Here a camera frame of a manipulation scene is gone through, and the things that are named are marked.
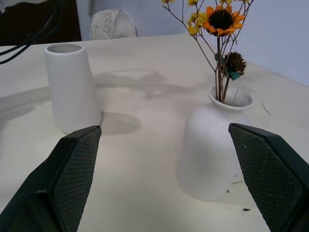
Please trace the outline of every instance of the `white vase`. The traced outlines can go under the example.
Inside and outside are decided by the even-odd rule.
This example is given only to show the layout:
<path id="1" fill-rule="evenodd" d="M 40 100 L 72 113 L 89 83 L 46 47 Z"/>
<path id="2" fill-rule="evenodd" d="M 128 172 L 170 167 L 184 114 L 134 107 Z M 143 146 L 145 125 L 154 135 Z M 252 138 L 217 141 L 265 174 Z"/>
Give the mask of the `white vase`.
<path id="1" fill-rule="evenodd" d="M 253 102 L 247 93 L 230 88 L 225 104 L 215 96 L 213 87 L 209 93 L 212 103 L 200 106 L 189 117 L 177 166 L 180 186 L 204 201 L 224 195 L 240 172 L 229 124 L 251 125 L 242 113 Z"/>
<path id="2" fill-rule="evenodd" d="M 99 125 L 101 112 L 86 49 L 63 43 L 45 49 L 54 119 L 69 134 Z"/>

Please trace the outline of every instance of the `white chair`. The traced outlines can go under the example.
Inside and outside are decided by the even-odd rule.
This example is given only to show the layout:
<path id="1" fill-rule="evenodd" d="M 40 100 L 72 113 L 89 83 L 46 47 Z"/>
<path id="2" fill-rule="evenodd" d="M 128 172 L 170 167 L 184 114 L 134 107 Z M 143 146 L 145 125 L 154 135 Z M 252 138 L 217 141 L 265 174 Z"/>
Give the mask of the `white chair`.
<path id="1" fill-rule="evenodd" d="M 133 21 L 120 10 L 105 10 L 93 15 L 91 39 L 107 40 L 136 37 Z"/>

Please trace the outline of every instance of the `sunflower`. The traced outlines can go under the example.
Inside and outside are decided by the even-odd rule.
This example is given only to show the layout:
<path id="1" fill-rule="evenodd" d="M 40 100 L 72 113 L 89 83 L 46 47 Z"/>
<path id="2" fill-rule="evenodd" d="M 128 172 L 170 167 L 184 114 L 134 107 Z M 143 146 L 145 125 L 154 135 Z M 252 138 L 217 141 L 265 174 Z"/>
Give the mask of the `sunflower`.
<path id="1" fill-rule="evenodd" d="M 218 37 L 231 35 L 236 29 L 242 28 L 242 24 L 239 22 L 245 18 L 238 11 L 232 12 L 230 5 L 225 8 L 219 5 L 215 10 L 209 6 L 206 9 L 206 15 L 208 21 L 204 23 L 204 28 L 208 33 Z"/>

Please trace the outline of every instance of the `table surface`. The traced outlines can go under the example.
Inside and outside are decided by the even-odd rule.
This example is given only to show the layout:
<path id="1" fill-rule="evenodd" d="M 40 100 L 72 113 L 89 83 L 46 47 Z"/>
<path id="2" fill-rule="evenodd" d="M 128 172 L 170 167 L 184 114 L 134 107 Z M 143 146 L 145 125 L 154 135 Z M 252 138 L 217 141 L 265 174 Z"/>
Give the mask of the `table surface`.
<path id="1" fill-rule="evenodd" d="M 214 85 L 190 36 L 80 44 L 104 112 L 80 232 L 269 231 L 244 183 L 212 202 L 190 197 L 177 184 L 185 121 L 210 102 Z M 53 121 L 45 47 L 34 45 L 0 66 L 0 211 L 64 136 Z M 307 87 L 251 64 L 232 85 L 252 96 L 254 106 L 246 114 L 254 126 L 281 135 L 309 161 Z"/>

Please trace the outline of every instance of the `vase rim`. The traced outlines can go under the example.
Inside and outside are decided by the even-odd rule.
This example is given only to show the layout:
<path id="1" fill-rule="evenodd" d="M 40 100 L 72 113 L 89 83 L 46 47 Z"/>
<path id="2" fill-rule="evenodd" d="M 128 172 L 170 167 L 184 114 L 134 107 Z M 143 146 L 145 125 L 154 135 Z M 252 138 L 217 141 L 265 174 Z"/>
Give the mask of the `vase rim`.
<path id="1" fill-rule="evenodd" d="M 73 44 L 73 43 L 57 43 L 52 44 L 50 46 L 47 46 L 45 48 L 46 53 L 59 55 L 59 56 L 65 56 L 67 54 L 73 55 L 76 53 L 83 52 L 85 50 L 84 46 L 79 44 Z"/>
<path id="2" fill-rule="evenodd" d="M 243 99 L 245 99 L 243 106 L 232 106 L 232 105 L 221 103 L 218 100 L 216 100 L 215 97 L 214 97 L 214 96 L 216 96 L 216 86 L 213 86 L 211 88 L 210 92 L 208 93 L 208 96 L 209 96 L 210 100 L 212 101 L 212 104 L 214 106 L 223 108 L 223 109 L 228 110 L 228 111 L 234 111 L 234 112 L 245 111 L 245 110 L 248 110 L 252 107 L 253 99 L 248 93 L 246 93 L 242 90 L 239 90 L 237 88 L 232 88 L 232 87 L 230 87 L 230 88 L 237 90 L 237 93 L 239 93 L 243 96 Z"/>

